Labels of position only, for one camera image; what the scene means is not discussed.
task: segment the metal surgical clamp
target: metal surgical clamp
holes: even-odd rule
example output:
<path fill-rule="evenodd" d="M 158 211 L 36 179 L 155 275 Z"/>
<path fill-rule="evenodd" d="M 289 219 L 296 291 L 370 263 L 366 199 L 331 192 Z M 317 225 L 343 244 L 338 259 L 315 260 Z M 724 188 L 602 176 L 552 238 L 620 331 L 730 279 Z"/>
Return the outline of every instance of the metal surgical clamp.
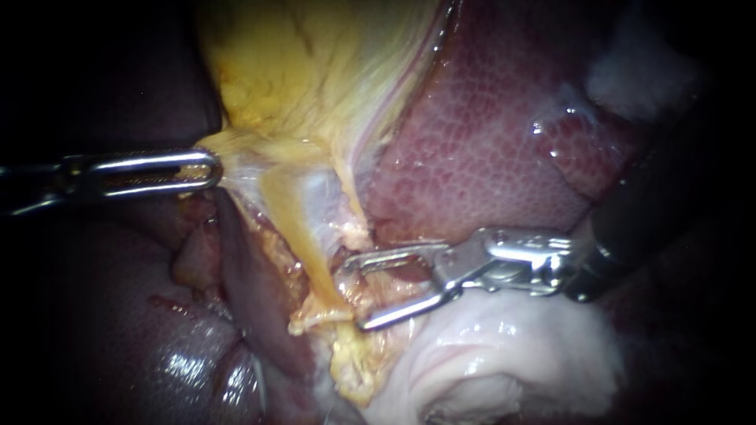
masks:
<path fill-rule="evenodd" d="M 2 215 L 203 190 L 216 186 L 222 174 L 218 156 L 199 148 L 70 155 L 54 164 L 0 166 Z"/>
<path fill-rule="evenodd" d="M 548 231 L 515 227 L 483 227 L 464 242 L 400 247 L 347 258 L 336 279 L 349 279 L 420 260 L 431 272 L 430 291 L 422 297 L 359 320 L 364 331 L 391 326 L 445 305 L 465 289 L 488 292 L 524 290 L 532 296 L 556 294 L 569 274 L 572 243 Z"/>

